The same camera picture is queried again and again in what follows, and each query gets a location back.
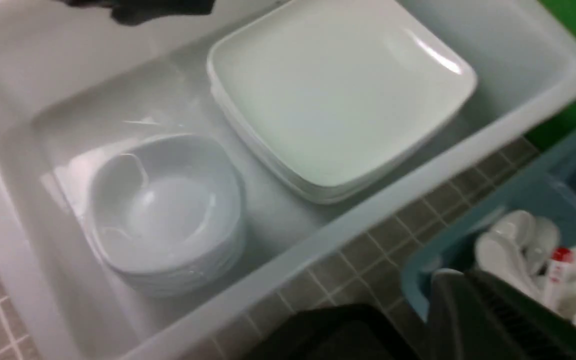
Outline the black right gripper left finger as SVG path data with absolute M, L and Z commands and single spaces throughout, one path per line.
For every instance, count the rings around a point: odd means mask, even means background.
M 305 310 L 284 321 L 243 360 L 419 360 L 388 318 L 371 305 Z

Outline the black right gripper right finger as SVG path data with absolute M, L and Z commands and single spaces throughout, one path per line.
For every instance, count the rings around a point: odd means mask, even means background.
M 442 269 L 430 281 L 430 360 L 576 360 L 576 326 L 496 276 Z

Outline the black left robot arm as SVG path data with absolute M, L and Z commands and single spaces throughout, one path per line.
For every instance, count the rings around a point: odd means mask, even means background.
M 208 16 L 215 0 L 61 0 L 71 8 L 109 10 L 110 18 L 124 27 L 137 27 L 159 18 Z

